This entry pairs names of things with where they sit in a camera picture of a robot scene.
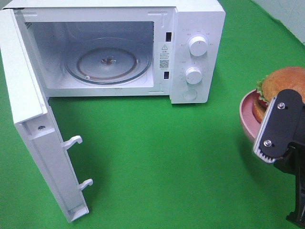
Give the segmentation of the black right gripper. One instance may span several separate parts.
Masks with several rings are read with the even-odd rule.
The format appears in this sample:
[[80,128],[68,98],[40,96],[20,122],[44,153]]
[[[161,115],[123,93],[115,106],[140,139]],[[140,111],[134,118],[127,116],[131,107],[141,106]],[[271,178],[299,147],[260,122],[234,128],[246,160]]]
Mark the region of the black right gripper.
[[295,210],[286,219],[299,228],[305,227],[305,145],[301,142],[275,142],[274,166],[295,175]]

